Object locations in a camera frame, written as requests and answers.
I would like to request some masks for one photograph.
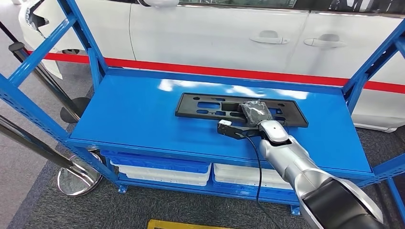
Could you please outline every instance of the stanchion base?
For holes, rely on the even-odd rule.
[[[78,115],[79,115],[79,117],[81,117],[83,112],[85,111],[87,105],[89,104],[90,99],[86,98],[86,97],[78,97],[78,98],[72,99],[72,102],[79,109]],[[67,123],[77,123],[77,120],[75,120],[64,107],[62,107],[62,109],[61,109],[61,119]]]
[[[98,155],[94,153],[91,154],[101,161],[101,158]],[[93,190],[97,184],[100,183],[102,176],[79,157],[73,156],[70,160],[84,168],[87,171],[87,175],[94,181],[94,183],[88,185],[67,169],[61,168],[58,173],[58,188],[66,195],[82,196]]]

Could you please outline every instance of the silver robot arm segment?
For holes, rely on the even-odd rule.
[[[316,166],[309,153],[275,120],[258,124],[260,152],[295,190],[300,211],[316,229],[382,229],[377,205],[354,183]]]

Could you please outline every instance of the red stripe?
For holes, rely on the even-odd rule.
[[[88,57],[85,55],[48,53],[44,59],[54,60],[54,61],[75,62],[75,63],[89,63]],[[248,71],[248,70],[172,64],[172,63],[157,63],[157,62],[145,62],[145,61],[134,61],[134,60],[122,60],[122,59],[114,59],[114,58],[105,58],[105,60],[106,60],[106,63],[110,66],[121,66],[121,67],[129,67],[129,68],[140,68],[140,69],[179,72],[179,73],[218,75],[218,76],[282,81],[282,82],[292,82],[292,83],[309,83],[309,84],[343,86],[348,81],[348,79],[344,79],[344,78],[324,77],[324,76],[314,76],[314,75],[268,73],[268,72],[258,72],[258,71]],[[376,90],[376,91],[405,94],[405,85],[401,85],[401,84],[368,81],[364,88],[370,89],[370,90]]]

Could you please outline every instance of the blue metal shelf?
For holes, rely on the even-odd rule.
[[[239,85],[235,86],[222,77],[213,77],[215,83],[186,83],[167,78],[196,76],[138,70],[120,70],[118,73],[107,72],[67,142],[79,147],[257,166],[251,145],[217,134],[217,121],[175,117],[181,94],[292,99],[309,126],[289,127],[288,130],[317,165],[341,177],[366,179],[373,176],[340,88],[299,85],[301,91],[292,91],[282,89],[285,85],[275,82],[238,81],[235,83]],[[114,117],[113,122],[103,121],[110,117]],[[262,164],[271,168],[266,161]]]
[[[292,99],[309,121],[308,128],[288,128],[321,168],[363,187],[405,172],[405,155],[370,169],[351,113],[364,84],[397,52],[405,55],[405,21],[391,33],[343,87],[304,85],[209,75],[191,75],[108,67],[74,0],[58,0],[66,19],[9,79],[0,74],[0,98],[90,164],[125,192],[128,185],[254,199],[254,193],[214,185],[167,185],[128,179],[96,160],[85,147],[160,157],[257,166],[249,143],[216,133],[216,121],[174,116],[181,93]],[[96,93],[69,135],[18,86],[72,27],[89,55]],[[264,161],[264,167],[271,166]],[[270,190],[263,201],[296,205],[291,195]],[[404,211],[403,203],[395,199]]]
[[[206,186],[193,186],[193,185],[183,185],[183,184],[173,184],[158,181],[149,180],[139,180],[128,178],[125,174],[120,173],[119,183],[122,185],[132,185],[141,186],[149,188],[158,188],[171,191],[180,191],[188,193],[197,193],[203,195],[212,195],[219,197],[231,197],[231,198],[241,198],[241,199],[256,199],[256,192],[254,189],[251,191],[242,191],[237,189],[225,188],[215,186],[213,183],[213,172],[211,172],[210,178]],[[263,202],[272,202],[278,204],[290,204],[298,205],[298,199],[292,190],[279,189],[279,188],[263,188],[266,189],[264,192],[260,192],[259,200]]]

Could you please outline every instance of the silver stanchion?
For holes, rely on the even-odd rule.
[[[93,190],[102,178],[97,171],[80,158],[76,156],[66,158],[1,115],[0,133],[62,167],[58,173],[58,187],[66,195],[84,195]],[[98,155],[91,154],[101,161]]]
[[[9,46],[9,50],[20,62],[23,62],[29,56],[22,42],[13,43]],[[79,97],[71,100],[42,64],[39,64],[34,69],[34,73],[38,80],[62,103],[61,119],[67,123],[77,123],[90,99]]]

